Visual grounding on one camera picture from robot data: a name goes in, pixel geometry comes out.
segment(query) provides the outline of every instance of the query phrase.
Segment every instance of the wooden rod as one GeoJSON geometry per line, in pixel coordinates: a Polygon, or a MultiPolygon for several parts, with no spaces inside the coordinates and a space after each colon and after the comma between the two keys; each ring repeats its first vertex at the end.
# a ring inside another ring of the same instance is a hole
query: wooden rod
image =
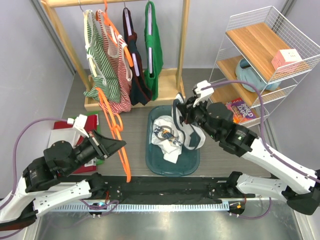
{"type": "MultiPolygon", "coordinates": [[[[135,2],[135,1],[143,1],[143,0],[125,0],[125,1],[124,0],[107,0],[107,3],[113,4],[113,3],[135,2]]],[[[81,5],[93,5],[93,4],[103,4],[104,0],[46,0],[46,3],[51,8],[79,6],[79,2],[81,5]]]]}
{"type": "Polygon", "coordinates": [[[177,73],[176,73],[176,89],[178,91],[181,90],[182,68],[184,65],[184,57],[185,57],[189,8],[190,8],[190,0],[183,0],[181,33],[180,33],[180,48],[179,48],[179,56],[178,56],[179,59],[178,59],[178,69],[177,69],[177,73]]]}
{"type": "Polygon", "coordinates": [[[89,81],[88,75],[86,73],[86,71],[84,70],[84,67],[82,66],[78,55],[67,35],[67,32],[62,24],[62,22],[60,21],[58,14],[56,12],[56,10],[54,8],[51,8],[47,5],[45,0],[41,0],[41,3],[43,5],[44,10],[46,11],[46,14],[48,15],[51,24],[53,25],[56,33],[58,34],[65,50],[67,51],[71,61],[73,62],[85,88],[87,91],[90,91],[92,88],[92,84],[89,81]]]}

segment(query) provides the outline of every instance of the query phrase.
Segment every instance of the book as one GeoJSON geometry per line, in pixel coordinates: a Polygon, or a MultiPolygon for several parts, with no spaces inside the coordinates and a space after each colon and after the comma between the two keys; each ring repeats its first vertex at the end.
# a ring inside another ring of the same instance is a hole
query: book
{"type": "MultiPolygon", "coordinates": [[[[99,125],[98,114],[89,115],[86,120],[84,130],[86,130],[87,132],[92,131],[92,130],[97,130],[98,125],[99,125]]],[[[68,129],[68,128],[72,128],[72,125],[67,124],[64,121],[56,121],[53,125],[53,129],[68,129]]],[[[76,143],[76,145],[79,145],[80,143],[82,143],[83,140],[84,140],[84,137],[81,136],[80,139],[78,140],[78,142],[76,143]]],[[[89,161],[87,164],[78,168],[74,172],[74,174],[81,174],[81,173],[95,171],[97,169],[96,163],[97,163],[97,159],[93,159],[93,160],[89,161]]]]}
{"type": "Polygon", "coordinates": [[[225,105],[233,112],[233,122],[236,124],[240,123],[241,120],[241,123],[245,123],[257,118],[256,114],[251,109],[249,110],[248,105],[241,97],[227,102],[225,105]]]}

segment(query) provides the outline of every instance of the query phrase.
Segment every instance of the laundry basket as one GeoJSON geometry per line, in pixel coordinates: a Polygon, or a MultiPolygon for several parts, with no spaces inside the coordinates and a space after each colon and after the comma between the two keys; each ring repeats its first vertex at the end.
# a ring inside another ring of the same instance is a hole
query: laundry basket
{"type": "Polygon", "coordinates": [[[154,121],[161,116],[171,116],[171,107],[171,105],[157,106],[149,113],[146,131],[145,163],[155,174],[166,177],[181,177],[190,175],[197,170],[200,163],[200,150],[188,150],[183,146],[177,162],[172,163],[164,160],[164,154],[160,147],[151,142],[154,121]]]}

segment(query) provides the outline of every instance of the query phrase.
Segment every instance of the white hanger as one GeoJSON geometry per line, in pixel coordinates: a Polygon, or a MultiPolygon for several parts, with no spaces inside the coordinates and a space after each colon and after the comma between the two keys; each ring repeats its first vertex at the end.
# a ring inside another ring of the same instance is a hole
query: white hanger
{"type": "MultiPolygon", "coordinates": [[[[151,4],[148,6],[148,35],[152,35],[152,7],[151,4]]],[[[152,64],[152,47],[148,48],[148,59],[149,59],[149,73],[153,72],[152,64]]]]}
{"type": "MultiPolygon", "coordinates": [[[[126,24],[126,29],[128,31],[128,36],[131,36],[132,30],[131,30],[131,26],[130,26],[130,19],[129,19],[129,14],[128,14],[127,8],[124,9],[124,16],[125,16],[125,24],[126,24]]],[[[133,60],[133,67],[134,67],[135,75],[137,77],[139,77],[140,73],[139,73],[138,62],[137,62],[137,57],[136,57],[135,53],[132,53],[132,60],[133,60]]]]}
{"type": "MultiPolygon", "coordinates": [[[[89,38],[88,38],[88,14],[90,13],[90,10],[86,10],[85,12],[83,12],[84,15],[84,42],[85,42],[85,48],[90,47],[91,46],[91,40],[89,42],[89,38]]],[[[92,59],[92,56],[88,56],[87,55],[87,59],[89,61],[89,67],[93,73],[93,76],[97,76],[97,72],[96,72],[96,65],[94,64],[94,61],[92,59]]]]}

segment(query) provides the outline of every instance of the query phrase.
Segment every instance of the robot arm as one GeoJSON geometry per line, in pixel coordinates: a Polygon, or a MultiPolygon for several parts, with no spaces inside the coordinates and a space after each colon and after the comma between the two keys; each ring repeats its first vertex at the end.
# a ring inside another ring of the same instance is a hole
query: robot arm
{"type": "MultiPolygon", "coordinates": [[[[193,90],[194,96],[177,105],[183,118],[181,121],[186,124],[197,123],[226,152],[258,164],[279,178],[259,178],[233,172],[227,181],[229,190],[235,195],[257,194],[276,198],[300,213],[312,215],[320,204],[320,185],[273,157],[256,133],[233,122],[233,113],[223,103],[217,102],[207,107],[214,90],[202,88],[209,85],[206,80],[198,83],[193,90]]],[[[318,174],[270,146],[269,149],[287,164],[319,179],[320,171],[318,174]]]]}
{"type": "Polygon", "coordinates": [[[21,229],[53,208],[74,200],[101,198],[106,192],[107,186],[98,173],[68,189],[46,192],[93,158],[107,159],[126,144],[96,131],[87,133],[77,126],[77,121],[73,126],[85,137],[82,143],[73,148],[69,142],[58,141],[45,149],[43,156],[23,171],[15,194],[0,201],[0,231],[21,229]]]}

